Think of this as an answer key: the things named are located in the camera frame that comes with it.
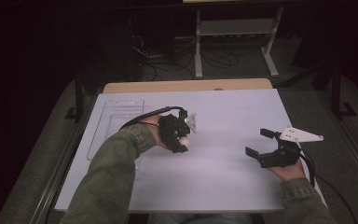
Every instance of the clear plastic tray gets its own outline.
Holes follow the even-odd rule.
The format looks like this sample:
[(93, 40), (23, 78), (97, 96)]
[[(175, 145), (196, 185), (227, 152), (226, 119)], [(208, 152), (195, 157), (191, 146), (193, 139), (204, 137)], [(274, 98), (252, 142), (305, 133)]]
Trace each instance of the clear plastic tray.
[(103, 142), (116, 133), (126, 122), (144, 113), (144, 100), (106, 101), (89, 148), (88, 160), (92, 160)]

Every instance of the hand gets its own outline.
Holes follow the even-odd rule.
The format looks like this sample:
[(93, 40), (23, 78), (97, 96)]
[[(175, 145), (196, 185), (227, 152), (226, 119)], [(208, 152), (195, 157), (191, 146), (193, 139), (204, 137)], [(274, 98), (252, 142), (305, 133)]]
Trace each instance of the hand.
[(167, 146), (165, 146), (165, 144), (161, 141), (161, 138), (159, 138), (159, 134), (158, 134), (157, 125), (158, 125), (159, 118), (161, 117), (162, 117), (161, 115), (155, 115), (147, 119), (142, 119), (140, 121), (143, 123), (147, 123), (146, 127), (153, 134), (153, 137), (156, 141), (156, 145), (168, 149)]
[(298, 159), (296, 164), (285, 167), (270, 167), (268, 168), (272, 173), (277, 175), (282, 181), (292, 179), (305, 178), (304, 168), (301, 159)]

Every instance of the white table surface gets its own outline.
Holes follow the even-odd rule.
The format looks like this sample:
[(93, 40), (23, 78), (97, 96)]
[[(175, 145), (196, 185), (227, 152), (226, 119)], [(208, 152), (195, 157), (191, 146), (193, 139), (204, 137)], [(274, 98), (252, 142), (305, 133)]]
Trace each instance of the white table surface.
[[(141, 155), (137, 161), (130, 213), (283, 209), (279, 178), (245, 154), (245, 146), (260, 153), (277, 149), (276, 140), (259, 134), (261, 128), (282, 132), (291, 125), (276, 90), (99, 95), (55, 209), (67, 209), (88, 170), (88, 155), (97, 127), (108, 119), (101, 119), (105, 103), (125, 100), (144, 101), (144, 113), (165, 106), (181, 106), (189, 114), (197, 114), (198, 126), (198, 132), (188, 136), (191, 142), (188, 152), (173, 154), (153, 147)], [(175, 110), (170, 113), (178, 115)]]

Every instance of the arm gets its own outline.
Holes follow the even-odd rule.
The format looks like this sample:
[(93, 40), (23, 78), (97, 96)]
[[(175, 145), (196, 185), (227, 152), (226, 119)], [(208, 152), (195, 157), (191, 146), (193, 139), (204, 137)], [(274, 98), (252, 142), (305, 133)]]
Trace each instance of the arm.
[[(159, 116), (143, 120), (158, 123)], [(61, 223), (124, 223), (135, 178), (134, 161), (165, 147), (153, 125), (134, 124), (108, 138), (95, 154)]]
[(337, 224), (321, 196), (305, 177), (301, 160), (295, 165), (268, 169), (282, 180), (281, 198), (287, 223)]

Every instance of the wire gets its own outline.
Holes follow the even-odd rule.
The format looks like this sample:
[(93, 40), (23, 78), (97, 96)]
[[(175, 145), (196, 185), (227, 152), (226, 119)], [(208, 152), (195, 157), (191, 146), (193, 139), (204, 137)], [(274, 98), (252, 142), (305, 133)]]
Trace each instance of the wire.
[(300, 154), (301, 159), (307, 164), (308, 171), (310, 172), (310, 183), (313, 187), (315, 187), (315, 168), (313, 167), (313, 163), (310, 162), (305, 156)]
[[(262, 40), (264, 41), (264, 39), (266, 39), (267, 37), (268, 37), (267, 35), (264, 36), (262, 38)], [(220, 39), (220, 46), (222, 48), (226, 47), (226, 45), (225, 45), (225, 43), (223, 42), (222, 39)], [(222, 52), (224, 52), (226, 54), (226, 55), (223, 55), (223, 56), (222, 56), (222, 54), (219, 54), (217, 52), (211, 52), (210, 51), (210, 53), (212, 54), (213, 57), (209, 56), (209, 55), (207, 55), (205, 53), (201, 53), (201, 57), (210, 66), (217, 67), (217, 68), (229, 68), (231, 66), (234, 66), (234, 65), (237, 65), (237, 64), (240, 63), (240, 60), (239, 60), (238, 56), (250, 54), (250, 53), (252, 53), (252, 52), (254, 52), (256, 50), (259, 50), (262, 46), (264, 46), (264, 44), (257, 45), (253, 49), (245, 51), (244, 53), (238, 53), (237, 49), (231, 50), (229, 52), (224, 52), (223, 50), (220, 50), (220, 51), (222, 51)]]
[(159, 81), (162, 81), (162, 76), (157, 74), (143, 73), (143, 77), (145, 77), (146, 81), (155, 81), (156, 77), (158, 77)]
[(151, 111), (149, 113), (146, 113), (146, 114), (143, 114), (141, 116), (138, 116), (130, 121), (128, 121), (127, 123), (125, 123), (123, 126), (121, 126), (120, 130), (125, 128), (125, 127), (128, 127), (132, 124), (135, 124), (135, 123), (138, 123), (140, 120), (142, 119), (147, 119), (147, 118), (150, 118), (152, 116), (155, 116), (155, 115), (158, 115), (158, 114), (162, 114), (162, 113), (165, 113), (165, 112), (168, 112), (168, 111), (171, 111), (171, 110), (174, 110), (174, 109), (177, 109), (179, 110), (180, 112), (184, 112), (185, 110), (180, 107), (180, 106), (166, 106), (164, 108), (161, 108), (161, 109), (158, 109), (158, 110), (155, 110), (155, 111)]
[[(302, 151), (304, 152), (304, 154), (308, 157), (308, 161), (310, 162), (310, 165), (312, 166), (312, 169), (315, 171), (315, 163), (313, 162), (312, 157), (310, 156), (310, 154), (305, 151), (304, 149), (302, 149)], [(353, 212), (353, 210), (351, 209), (351, 206), (349, 205), (349, 203), (347, 202), (347, 200), (344, 198), (344, 196), (342, 196), (342, 194), (336, 189), (336, 187), (333, 186), (333, 184), (331, 184), (329, 181), (327, 181), (325, 178), (321, 177), (320, 175), (318, 175), (316, 172), (314, 173), (314, 175), (316, 177), (318, 177), (318, 179), (322, 180), (328, 187), (330, 187), (330, 189), (332, 189), (336, 195), (339, 197), (339, 199), (344, 203), (345, 207), (348, 209), (349, 213), (351, 214), (351, 218), (353, 220), (353, 223), (357, 224), (357, 218)]]
[(140, 37), (140, 36), (138, 36), (138, 35), (132, 35), (131, 36), (132, 38), (136, 38), (136, 39), (138, 39), (138, 40), (140, 40), (140, 42), (141, 42), (141, 46), (140, 47), (134, 47), (134, 46), (132, 46), (131, 48), (132, 49), (135, 49), (136, 51), (138, 51), (140, 54), (142, 54), (142, 56), (144, 56), (144, 57), (149, 57), (149, 53), (147, 52), (147, 51), (145, 51), (145, 50), (143, 50), (143, 48), (144, 48), (144, 40)]
[[(189, 52), (181, 55), (180, 57), (184, 57), (186, 56)], [(193, 57), (194, 55), (192, 54), (192, 56), (190, 57), (190, 60), (188, 60), (188, 62), (185, 64), (185, 65), (181, 65), (179, 63), (147, 63), (147, 65), (149, 65), (150, 67), (154, 68), (154, 69), (159, 69), (159, 70), (162, 70), (162, 71), (168, 71), (168, 72), (171, 72), (171, 71), (179, 71), (179, 70), (182, 70), (182, 69), (185, 69), (191, 76), (191, 79), (195, 79), (194, 78), (194, 74), (193, 72), (188, 69), (189, 65), (191, 64), (192, 60), (193, 60)], [(168, 69), (168, 68), (163, 68), (163, 67), (160, 67), (160, 66), (156, 66), (156, 64), (159, 64), (159, 65), (170, 65), (170, 66), (178, 66), (178, 68), (172, 68), (172, 69)]]
[(149, 125), (153, 125), (153, 126), (158, 127), (158, 125), (157, 125), (157, 124), (154, 124), (154, 123), (148, 123), (148, 122), (142, 122), (142, 121), (139, 121), (138, 123), (149, 124)]
[[(188, 44), (185, 44), (184, 46), (182, 46), (181, 48), (179, 48), (179, 49), (176, 49), (175, 51), (174, 51), (174, 53), (180, 53), (182, 50), (184, 50), (184, 49), (187, 49), (187, 48), (189, 48), (189, 47), (192, 47), (192, 46), (194, 46), (196, 44), (196, 38), (195, 37), (192, 37), (191, 38), (191, 41), (188, 43)], [(147, 59), (159, 59), (159, 58), (163, 58), (163, 57), (166, 57), (166, 55), (164, 55), (164, 54), (155, 54), (155, 55), (149, 55), (149, 56), (147, 56)]]
[(144, 73), (144, 74), (146, 74), (146, 75), (151, 75), (151, 76), (153, 76), (152, 79), (151, 79), (151, 81), (154, 81), (156, 77), (159, 77), (159, 79), (162, 81), (162, 77), (159, 76), (159, 75), (157, 75), (157, 70), (156, 70), (156, 68), (155, 68), (153, 65), (151, 65), (150, 63), (145, 63), (145, 65), (151, 67), (151, 68), (153, 69), (153, 71), (154, 71), (154, 74)]

